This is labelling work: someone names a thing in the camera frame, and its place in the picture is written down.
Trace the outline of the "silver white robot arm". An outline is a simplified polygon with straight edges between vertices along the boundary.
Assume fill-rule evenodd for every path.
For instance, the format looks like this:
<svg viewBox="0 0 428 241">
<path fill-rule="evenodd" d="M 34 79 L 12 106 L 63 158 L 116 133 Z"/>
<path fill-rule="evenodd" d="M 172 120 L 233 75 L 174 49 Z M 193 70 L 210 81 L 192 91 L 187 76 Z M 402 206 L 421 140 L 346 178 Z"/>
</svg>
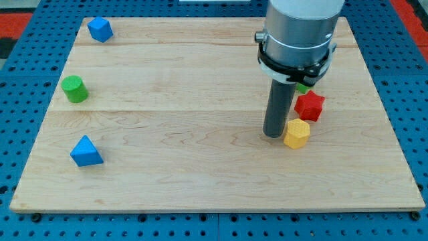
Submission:
<svg viewBox="0 0 428 241">
<path fill-rule="evenodd" d="M 282 83 L 313 86 L 329 69 L 333 33 L 344 0 L 269 0 L 255 33 L 261 69 Z"/>
</svg>

